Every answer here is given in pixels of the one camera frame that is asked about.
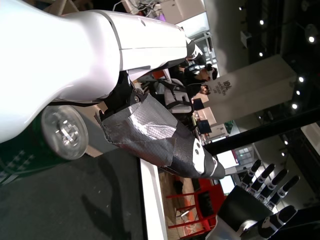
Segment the red chair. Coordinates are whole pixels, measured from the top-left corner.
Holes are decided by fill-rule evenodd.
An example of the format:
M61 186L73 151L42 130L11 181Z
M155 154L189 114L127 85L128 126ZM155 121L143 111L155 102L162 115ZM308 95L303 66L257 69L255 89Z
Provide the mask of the red chair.
M189 234L187 236L184 236L181 239L211 231L216 225L216 214L218 213L221 205L225 200L225 195L220 184L206 187L193 193L170 195L170 196L167 196L166 198L172 199L172 198L180 198L180 197L192 196L192 195L194 196L195 204L177 208L177 211L191 210L195 208L199 220L194 220L186 223L168 226L168 228L173 229L173 228L183 227L191 224L201 223L204 229L197 231L195 233Z

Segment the chair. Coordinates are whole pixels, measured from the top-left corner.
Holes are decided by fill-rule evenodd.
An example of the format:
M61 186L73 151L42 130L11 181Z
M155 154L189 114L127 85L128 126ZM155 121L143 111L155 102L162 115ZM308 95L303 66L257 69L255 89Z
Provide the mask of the chair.
M199 220L168 226L169 229L183 227L191 224L201 223L203 230L182 237L192 237L198 234L211 231L216 225L216 215L225 200L225 195L220 184L213 185L193 193L177 194L167 196L167 199L194 196L194 205L178 208L177 211L196 209Z
M160 80L160 83L165 86L165 107L172 114L192 114L194 109L186 87L178 79L172 78L170 81L171 83Z

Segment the person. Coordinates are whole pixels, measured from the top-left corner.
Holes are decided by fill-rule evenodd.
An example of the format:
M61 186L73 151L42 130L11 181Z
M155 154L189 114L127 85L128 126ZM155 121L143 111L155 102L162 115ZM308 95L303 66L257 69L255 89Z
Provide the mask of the person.
M206 84L194 83L186 86L186 93L188 94L189 98L192 99L198 93L209 95L211 91L210 87Z
M191 84L201 84L215 80L218 76L218 70L212 67L212 64L207 64L198 74L194 74L189 69L181 66L169 68L169 73L172 79L180 80L186 87Z

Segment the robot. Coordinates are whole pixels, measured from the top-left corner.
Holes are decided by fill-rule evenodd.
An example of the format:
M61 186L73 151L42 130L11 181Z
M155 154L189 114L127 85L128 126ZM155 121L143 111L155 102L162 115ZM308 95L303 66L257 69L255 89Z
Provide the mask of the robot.
M185 178L225 176L223 166L182 123L152 96L133 88L132 81L146 73L186 59L204 62L203 53L182 28L105 10L58 17L20 0L3 0L0 33L0 143L19 135L48 105L105 102L108 111L95 118L108 142ZM243 212L239 196L255 199L235 188L219 211L212 239L235 239L239 226L251 219L230 219L234 206ZM255 239L265 231L259 239L267 239L289 219L277 225L283 215L296 213L291 207L289 213L271 216L254 201L266 213L242 239Z

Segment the white wall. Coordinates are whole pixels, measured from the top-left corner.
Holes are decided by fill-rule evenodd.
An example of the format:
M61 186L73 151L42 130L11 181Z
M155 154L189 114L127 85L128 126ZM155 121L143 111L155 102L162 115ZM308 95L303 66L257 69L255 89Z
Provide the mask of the white wall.
M240 133L257 128L261 125L255 114L249 114L234 121Z
M244 0L204 0L213 48L220 75L233 72L249 64L248 50L243 49L240 31L246 11L240 11Z
M296 78L280 55L271 56L208 81L211 94L203 105L223 124L291 100Z
M178 24L206 11L202 0L167 0L162 1L161 8L165 21L170 24Z
M200 120L208 120L210 126L217 123L210 107L198 110L197 113L199 114Z
M208 139L213 139L216 137L228 136L227 129L224 124L211 127L211 133L209 133Z
M209 23L207 13L201 13L197 16L189 18L177 24L177 26L184 29L185 35L190 38L201 32L209 31Z

